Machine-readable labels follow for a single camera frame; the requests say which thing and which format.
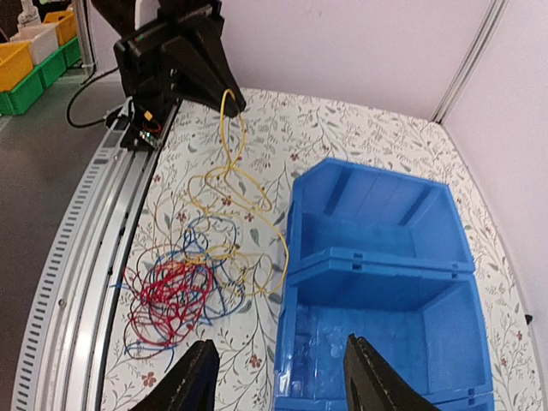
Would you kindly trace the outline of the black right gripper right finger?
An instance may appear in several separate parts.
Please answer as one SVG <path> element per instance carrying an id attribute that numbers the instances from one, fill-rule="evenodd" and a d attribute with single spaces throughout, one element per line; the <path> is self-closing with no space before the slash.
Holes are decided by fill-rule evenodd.
<path id="1" fill-rule="evenodd" d="M 408 385 L 364 337 L 348 336 L 343 365 L 349 410 L 438 410 Z"/>

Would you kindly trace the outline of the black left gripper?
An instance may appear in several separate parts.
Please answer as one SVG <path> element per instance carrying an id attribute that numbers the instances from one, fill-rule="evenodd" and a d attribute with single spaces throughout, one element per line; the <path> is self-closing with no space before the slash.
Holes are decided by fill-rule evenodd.
<path id="1" fill-rule="evenodd" d="M 128 96 L 144 100 L 179 98 L 220 110 L 234 118 L 246 108 L 241 89 L 228 64 L 221 33 L 219 1 L 150 1 L 141 27 L 136 1 L 113 3 L 113 27 L 121 35 L 116 62 Z"/>

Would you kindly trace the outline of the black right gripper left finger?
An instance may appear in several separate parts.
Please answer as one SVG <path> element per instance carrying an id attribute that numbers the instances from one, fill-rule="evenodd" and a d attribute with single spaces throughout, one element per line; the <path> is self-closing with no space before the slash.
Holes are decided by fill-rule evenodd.
<path id="1" fill-rule="evenodd" d="M 213 410 L 218 371 L 214 342 L 197 341 L 131 411 Z"/>

